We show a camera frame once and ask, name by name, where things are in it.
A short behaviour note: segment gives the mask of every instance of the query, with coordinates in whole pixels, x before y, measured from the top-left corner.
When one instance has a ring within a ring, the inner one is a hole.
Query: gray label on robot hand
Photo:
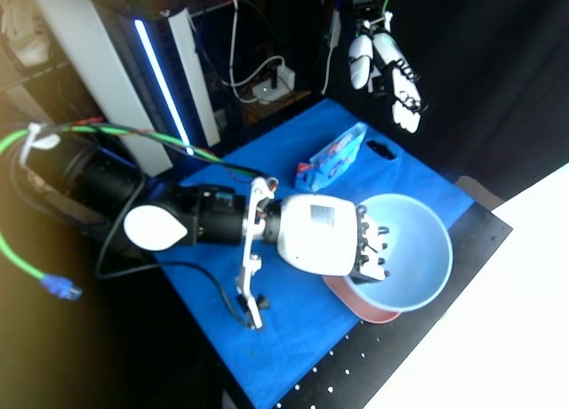
[[[334,227],[334,208],[327,206],[310,205],[310,219],[316,223],[325,225],[333,229]]]

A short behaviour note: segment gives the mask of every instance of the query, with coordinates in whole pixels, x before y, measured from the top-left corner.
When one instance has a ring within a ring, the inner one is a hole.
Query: white table
[[[514,230],[365,409],[569,408],[569,164],[493,213]]]

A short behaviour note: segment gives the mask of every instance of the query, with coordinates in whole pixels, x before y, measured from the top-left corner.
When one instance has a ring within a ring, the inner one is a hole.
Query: black curtain
[[[569,0],[391,0],[393,32],[430,108],[413,135],[349,90],[349,22],[329,96],[449,179],[510,198],[569,161]]]

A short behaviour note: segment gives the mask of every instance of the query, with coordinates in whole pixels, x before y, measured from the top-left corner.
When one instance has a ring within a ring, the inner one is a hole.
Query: white power adapter
[[[271,87],[271,79],[256,84],[252,94],[261,104],[269,104],[284,96],[290,96],[294,91],[295,74],[286,65],[276,67],[276,87]]]

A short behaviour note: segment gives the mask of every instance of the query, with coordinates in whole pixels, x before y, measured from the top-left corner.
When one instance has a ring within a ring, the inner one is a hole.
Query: black perforated board
[[[510,231],[510,226],[484,207],[473,204],[449,230],[454,264],[441,294],[427,307],[405,313],[389,324],[358,323],[276,407],[364,407],[448,310]]]

